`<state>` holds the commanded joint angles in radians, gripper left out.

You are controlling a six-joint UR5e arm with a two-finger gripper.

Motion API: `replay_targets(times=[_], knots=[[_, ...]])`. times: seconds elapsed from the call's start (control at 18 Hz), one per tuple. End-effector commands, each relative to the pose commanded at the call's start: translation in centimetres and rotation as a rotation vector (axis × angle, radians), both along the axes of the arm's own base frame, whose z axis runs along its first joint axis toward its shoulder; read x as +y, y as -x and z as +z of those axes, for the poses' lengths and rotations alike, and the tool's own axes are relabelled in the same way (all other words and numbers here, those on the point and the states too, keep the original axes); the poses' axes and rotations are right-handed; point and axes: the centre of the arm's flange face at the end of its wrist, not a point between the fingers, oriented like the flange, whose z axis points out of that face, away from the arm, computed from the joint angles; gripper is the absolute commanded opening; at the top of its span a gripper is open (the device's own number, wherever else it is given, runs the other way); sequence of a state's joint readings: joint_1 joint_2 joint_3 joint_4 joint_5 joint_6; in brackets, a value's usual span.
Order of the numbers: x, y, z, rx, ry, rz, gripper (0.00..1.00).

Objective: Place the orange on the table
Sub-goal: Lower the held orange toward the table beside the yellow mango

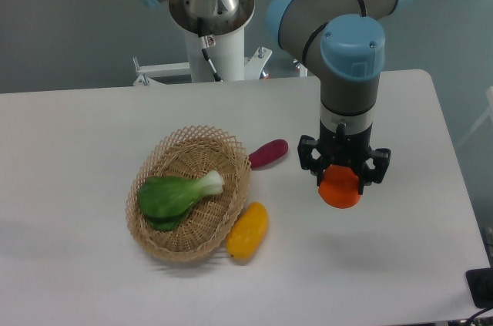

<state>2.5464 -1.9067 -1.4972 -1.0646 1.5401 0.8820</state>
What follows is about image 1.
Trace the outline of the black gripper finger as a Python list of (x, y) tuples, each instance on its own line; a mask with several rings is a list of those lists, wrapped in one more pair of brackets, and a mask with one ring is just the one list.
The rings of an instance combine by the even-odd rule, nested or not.
[(384, 176), (391, 161), (391, 150), (388, 148), (372, 149), (368, 147), (368, 151), (364, 156), (364, 160), (359, 165), (357, 176), (358, 194), (364, 193), (364, 188), (372, 183), (379, 184), (383, 181)]
[(308, 170), (316, 177), (316, 185), (322, 183), (327, 168), (327, 158), (320, 151), (320, 142), (308, 135), (302, 135), (297, 145), (297, 153), (302, 170)]

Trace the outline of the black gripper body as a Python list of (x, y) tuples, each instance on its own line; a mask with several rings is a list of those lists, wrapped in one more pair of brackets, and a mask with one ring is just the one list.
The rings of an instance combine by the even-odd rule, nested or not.
[(351, 168), (359, 173), (369, 159), (372, 126), (357, 134), (347, 135), (329, 130), (320, 123), (317, 151), (325, 162)]

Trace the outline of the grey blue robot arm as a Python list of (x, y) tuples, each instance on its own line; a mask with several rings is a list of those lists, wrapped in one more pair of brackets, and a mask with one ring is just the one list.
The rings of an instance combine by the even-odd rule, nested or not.
[[(373, 111), (384, 66), (385, 34), (379, 19), (412, 0), (272, 0), (265, 25), (278, 46), (320, 80), (320, 135), (302, 136), (302, 169), (322, 180), (334, 166), (350, 169), (357, 186), (380, 183), (391, 159), (370, 145)], [(195, 82), (247, 77), (242, 42), (254, 0), (143, 0), (167, 3), (184, 31)]]

